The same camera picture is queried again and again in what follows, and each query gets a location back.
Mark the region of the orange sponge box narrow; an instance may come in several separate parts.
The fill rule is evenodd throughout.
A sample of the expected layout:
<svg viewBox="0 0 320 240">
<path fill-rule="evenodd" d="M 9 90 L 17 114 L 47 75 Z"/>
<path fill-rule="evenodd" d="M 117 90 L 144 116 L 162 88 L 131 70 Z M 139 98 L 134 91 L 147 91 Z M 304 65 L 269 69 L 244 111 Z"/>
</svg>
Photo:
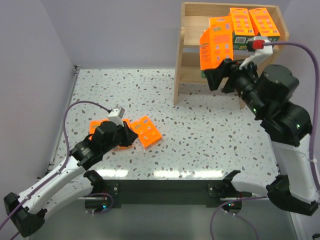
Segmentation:
<svg viewBox="0 0 320 240">
<path fill-rule="evenodd" d="M 224 59 L 233 59 L 233 26 L 230 16 L 211 17 L 199 40 L 201 77 L 204 70 L 217 68 Z"/>
<path fill-rule="evenodd" d="M 249 40 L 256 35 L 247 8 L 232 7 L 229 9 L 232 21 L 232 41 L 234 50 L 243 50 Z"/>
</svg>

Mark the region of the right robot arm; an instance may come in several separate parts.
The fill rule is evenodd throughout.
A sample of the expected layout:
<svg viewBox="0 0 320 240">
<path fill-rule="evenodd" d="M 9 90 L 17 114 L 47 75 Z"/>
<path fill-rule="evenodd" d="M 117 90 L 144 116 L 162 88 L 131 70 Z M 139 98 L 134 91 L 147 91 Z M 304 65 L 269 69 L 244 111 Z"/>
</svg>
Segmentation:
<svg viewBox="0 0 320 240">
<path fill-rule="evenodd" d="M 299 80 L 282 65 L 270 64 L 258 73 L 253 62 L 241 67 L 241 61 L 229 58 L 203 73 L 211 91 L 226 79 L 222 91 L 237 93 L 260 121 L 280 170 L 270 184 L 234 170 L 223 179 L 226 188 L 267 197 L 283 211 L 313 215 L 320 198 L 313 179 L 317 172 L 308 152 L 313 127 L 308 111 L 290 101 Z"/>
</svg>

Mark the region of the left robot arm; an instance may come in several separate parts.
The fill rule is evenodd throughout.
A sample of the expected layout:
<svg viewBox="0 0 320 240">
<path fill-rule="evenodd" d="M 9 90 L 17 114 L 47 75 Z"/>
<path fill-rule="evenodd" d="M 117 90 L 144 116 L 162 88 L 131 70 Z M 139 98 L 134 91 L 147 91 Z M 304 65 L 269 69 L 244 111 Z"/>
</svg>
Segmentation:
<svg viewBox="0 0 320 240">
<path fill-rule="evenodd" d="M 10 192 L 4 199 L 7 220 L 11 220 L 22 237 L 29 237 L 45 223 L 49 208 L 45 204 L 71 180 L 85 174 L 103 156 L 116 147 L 128 147 L 138 138 L 124 121 L 117 125 L 104 121 L 93 134 L 78 142 L 65 161 L 36 184 L 19 194 Z"/>
</svg>

